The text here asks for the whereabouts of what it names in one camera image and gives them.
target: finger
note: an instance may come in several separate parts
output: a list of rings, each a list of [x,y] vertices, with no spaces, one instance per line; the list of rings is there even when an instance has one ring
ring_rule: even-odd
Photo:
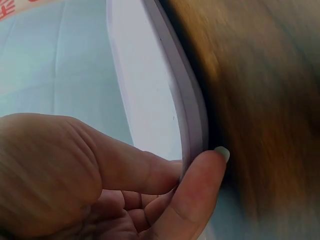
[[[93,152],[104,189],[161,195],[177,184],[182,170],[179,162],[141,151],[75,118],[68,121]]]
[[[194,239],[212,215],[226,160],[215,152],[200,154],[186,172],[169,206],[144,239]]]
[[[149,229],[168,206],[173,192],[161,195],[151,201],[144,209],[128,211],[138,233]]]
[[[129,211],[133,209],[144,209],[149,203],[155,200],[159,195],[146,195],[135,191],[122,191],[125,201],[124,209]]]
[[[117,218],[125,206],[125,200],[121,191],[103,190],[99,199],[91,206],[91,214],[86,222]]]

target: brown blurred surface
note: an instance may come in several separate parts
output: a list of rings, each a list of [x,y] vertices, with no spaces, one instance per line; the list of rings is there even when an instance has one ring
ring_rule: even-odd
[[[320,239],[320,0],[160,0],[253,239]]]

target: white painted fingernail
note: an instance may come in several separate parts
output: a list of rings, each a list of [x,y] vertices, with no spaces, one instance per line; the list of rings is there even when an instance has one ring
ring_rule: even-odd
[[[230,158],[230,152],[228,149],[226,149],[223,146],[218,146],[214,149],[216,152],[220,153],[222,156],[224,156],[225,162],[227,163]]]

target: hand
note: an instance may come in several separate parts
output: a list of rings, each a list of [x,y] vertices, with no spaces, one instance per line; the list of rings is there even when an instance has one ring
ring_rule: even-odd
[[[0,226],[20,238],[196,240],[215,208],[222,155],[181,163],[65,116],[0,118]]]

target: light blue fabric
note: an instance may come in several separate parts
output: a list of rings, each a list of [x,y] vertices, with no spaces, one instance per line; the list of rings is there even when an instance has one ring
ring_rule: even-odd
[[[106,0],[69,0],[0,22],[0,117],[76,117],[132,144],[106,25]]]

